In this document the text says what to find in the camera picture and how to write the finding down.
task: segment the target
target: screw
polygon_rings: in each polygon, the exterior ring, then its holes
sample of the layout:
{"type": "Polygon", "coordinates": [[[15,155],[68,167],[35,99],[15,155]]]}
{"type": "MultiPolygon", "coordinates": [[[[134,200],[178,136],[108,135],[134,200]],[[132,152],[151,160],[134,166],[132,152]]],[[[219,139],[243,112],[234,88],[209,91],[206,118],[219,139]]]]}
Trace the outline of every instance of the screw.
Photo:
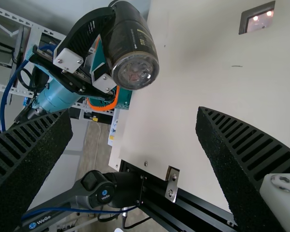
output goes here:
{"type": "Polygon", "coordinates": [[[172,197],[173,196],[173,191],[172,189],[169,190],[169,197],[172,197]]]}
{"type": "Polygon", "coordinates": [[[174,173],[173,174],[173,181],[175,181],[177,179],[177,175],[174,173]]]}
{"type": "Polygon", "coordinates": [[[234,227],[234,224],[233,224],[232,222],[230,222],[230,221],[227,221],[227,224],[228,224],[229,226],[231,226],[231,227],[234,227]]]}

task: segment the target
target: black cylindrical can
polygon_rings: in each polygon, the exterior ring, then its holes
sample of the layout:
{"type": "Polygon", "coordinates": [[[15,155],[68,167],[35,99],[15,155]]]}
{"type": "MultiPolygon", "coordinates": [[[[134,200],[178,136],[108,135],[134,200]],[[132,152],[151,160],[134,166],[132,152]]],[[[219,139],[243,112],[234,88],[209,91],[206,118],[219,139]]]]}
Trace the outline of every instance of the black cylindrical can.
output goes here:
{"type": "Polygon", "coordinates": [[[159,73],[154,41],[140,12],[126,1],[113,5],[115,19],[101,33],[113,80],[125,89],[151,84],[159,73]]]}

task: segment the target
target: blue cable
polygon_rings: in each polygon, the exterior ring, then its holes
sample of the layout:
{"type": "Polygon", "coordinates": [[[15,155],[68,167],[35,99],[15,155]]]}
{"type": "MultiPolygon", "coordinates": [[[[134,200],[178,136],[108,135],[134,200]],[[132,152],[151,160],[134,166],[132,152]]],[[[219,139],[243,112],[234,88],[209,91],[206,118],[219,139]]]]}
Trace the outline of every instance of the blue cable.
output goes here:
{"type": "Polygon", "coordinates": [[[4,121],[4,109],[5,109],[5,104],[6,104],[6,100],[8,98],[10,89],[14,83],[14,81],[17,78],[17,73],[19,71],[21,71],[25,65],[28,64],[28,60],[25,60],[19,67],[18,69],[16,69],[15,73],[13,74],[13,76],[11,77],[11,79],[9,80],[9,83],[7,84],[2,99],[1,99],[1,104],[0,104],[0,124],[1,124],[1,132],[5,131],[5,121],[4,121]]]}
{"type": "MultiPolygon", "coordinates": [[[[55,50],[56,46],[55,45],[44,45],[42,47],[40,47],[39,49],[44,51],[44,50],[51,50],[52,52],[55,50]]],[[[13,76],[11,77],[11,79],[9,80],[9,83],[7,84],[2,99],[1,99],[1,104],[0,104],[0,127],[1,127],[1,132],[5,131],[5,120],[4,120],[4,110],[5,110],[5,105],[6,105],[6,101],[10,92],[10,89],[14,83],[14,81],[17,78],[17,73],[20,72],[25,65],[28,64],[28,60],[24,60],[24,62],[18,67],[18,69],[16,69],[15,73],[13,74],[13,76]]]]}
{"type": "Polygon", "coordinates": [[[126,213],[128,211],[131,211],[133,209],[136,209],[137,206],[132,207],[127,210],[119,210],[119,211],[104,211],[104,210],[88,210],[88,209],[71,209],[71,208],[63,208],[63,207],[49,207],[49,208],[41,208],[34,210],[30,213],[25,214],[22,216],[21,220],[25,220],[31,216],[37,215],[42,212],[47,212],[47,211],[70,211],[70,212],[79,212],[79,213],[89,213],[89,214],[122,214],[126,213]]]}

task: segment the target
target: floor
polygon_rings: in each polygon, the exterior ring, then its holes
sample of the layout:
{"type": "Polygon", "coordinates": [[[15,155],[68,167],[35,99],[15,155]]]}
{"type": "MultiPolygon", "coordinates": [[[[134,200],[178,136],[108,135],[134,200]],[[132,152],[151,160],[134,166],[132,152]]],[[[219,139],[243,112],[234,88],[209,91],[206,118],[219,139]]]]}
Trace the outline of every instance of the floor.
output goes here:
{"type": "MultiPolygon", "coordinates": [[[[78,178],[83,177],[83,175],[93,169],[96,169],[102,173],[115,172],[114,169],[108,166],[108,160],[111,155],[112,147],[107,144],[109,127],[106,124],[101,124],[97,122],[90,122],[87,130],[87,136],[84,145],[84,154],[81,158],[80,165],[78,168],[77,176],[78,178]],[[97,152],[97,141],[99,140],[98,152],[97,152]]],[[[135,209],[128,213],[128,219],[126,225],[131,225],[138,222],[147,215],[139,209],[135,209]]],[[[80,218],[77,224],[80,224],[88,220],[86,217],[80,218]]],[[[112,220],[106,223],[94,222],[86,227],[79,229],[79,232],[113,232],[116,228],[121,228],[121,215],[117,220],[112,220]]],[[[150,219],[145,223],[129,230],[130,232],[165,232],[166,230],[161,227],[154,220],[150,219]]]]}

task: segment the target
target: can lid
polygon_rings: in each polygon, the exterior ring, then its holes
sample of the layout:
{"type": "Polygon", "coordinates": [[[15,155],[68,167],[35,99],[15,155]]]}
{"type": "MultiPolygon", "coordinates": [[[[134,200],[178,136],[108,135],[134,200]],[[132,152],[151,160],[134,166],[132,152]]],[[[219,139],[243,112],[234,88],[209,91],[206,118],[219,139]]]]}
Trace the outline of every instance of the can lid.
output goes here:
{"type": "Polygon", "coordinates": [[[112,78],[122,88],[137,90],[150,85],[158,73],[158,61],[151,54],[131,52],[117,61],[112,78]]]}

